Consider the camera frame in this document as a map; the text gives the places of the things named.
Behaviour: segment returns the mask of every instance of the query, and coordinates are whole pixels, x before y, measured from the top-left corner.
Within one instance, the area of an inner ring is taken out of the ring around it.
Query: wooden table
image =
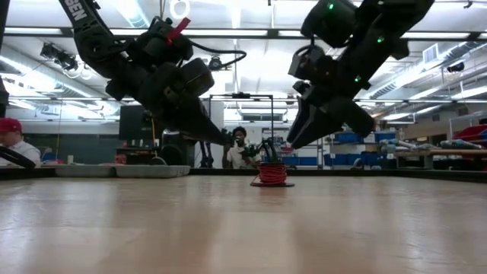
[[[467,157],[484,158],[487,157],[487,149],[430,149],[430,150],[414,150],[414,151],[398,151],[394,153],[397,159],[397,167],[399,168],[399,158],[404,157],[423,157],[425,168],[433,169],[433,156],[435,155],[459,155]]]

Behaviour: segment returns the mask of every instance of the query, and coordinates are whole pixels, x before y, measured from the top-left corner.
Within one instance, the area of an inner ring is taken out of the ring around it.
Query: red object
[[[260,173],[253,178],[251,186],[263,187],[287,187],[294,186],[293,183],[286,183],[288,175],[286,174],[286,166],[284,164],[261,164],[258,167]],[[256,178],[260,179],[260,183],[255,183]]]
[[[471,126],[454,136],[454,139],[472,142],[478,145],[487,145],[487,140],[483,139],[484,132],[487,130],[487,125]]]
[[[183,32],[184,29],[186,29],[191,22],[190,19],[184,18],[180,24],[177,25],[168,35],[167,35],[167,40],[169,44],[173,42],[174,39],[176,39],[181,33]]]
[[[0,132],[21,132],[22,125],[17,119],[0,118]]]

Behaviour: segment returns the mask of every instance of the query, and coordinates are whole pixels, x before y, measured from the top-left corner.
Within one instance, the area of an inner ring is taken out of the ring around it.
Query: spool of red wire
[[[268,163],[258,166],[259,175],[253,178],[251,186],[260,187],[290,187],[293,183],[286,183],[286,166],[283,163]]]

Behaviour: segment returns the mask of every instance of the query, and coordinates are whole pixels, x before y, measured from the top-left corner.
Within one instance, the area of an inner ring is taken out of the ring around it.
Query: white shirt
[[[233,148],[230,148],[227,152],[227,161],[231,162],[232,167],[234,168],[252,168],[252,164],[245,163],[244,158],[242,157],[241,152],[245,150],[245,147],[239,147],[235,145]],[[251,160],[254,162],[261,161],[260,155],[256,155]]]
[[[9,148],[17,152],[18,154],[28,158],[29,160],[34,162],[36,166],[40,166],[40,151],[33,145],[28,144],[24,141],[20,141],[16,145],[12,145]],[[14,163],[11,163],[10,161],[5,160],[4,158],[0,158],[0,166],[6,166],[9,164],[14,164]]]

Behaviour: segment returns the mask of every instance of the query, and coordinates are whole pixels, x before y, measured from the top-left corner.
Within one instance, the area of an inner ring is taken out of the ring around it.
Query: blue bin
[[[284,164],[299,165],[299,158],[298,157],[283,157],[282,162]]]
[[[300,165],[317,165],[318,159],[316,157],[299,157]]]
[[[396,138],[396,133],[375,133],[375,142],[380,142],[381,140],[391,140]]]
[[[351,143],[351,142],[358,142],[359,140],[360,137],[358,137],[358,135],[352,132],[335,134],[335,141],[337,142]]]
[[[375,153],[368,154],[366,161],[367,161],[367,165],[373,166],[373,165],[378,164],[379,163],[379,154],[375,154]]]
[[[323,160],[325,161],[326,166],[347,165],[348,159],[347,155],[335,155],[335,159],[332,159],[329,154],[323,155]]]
[[[349,164],[349,165],[353,165],[355,163],[355,160],[357,160],[357,159],[362,159],[362,162],[365,162],[364,155],[349,154],[349,155],[347,155],[347,157],[348,157],[347,158],[347,164]]]

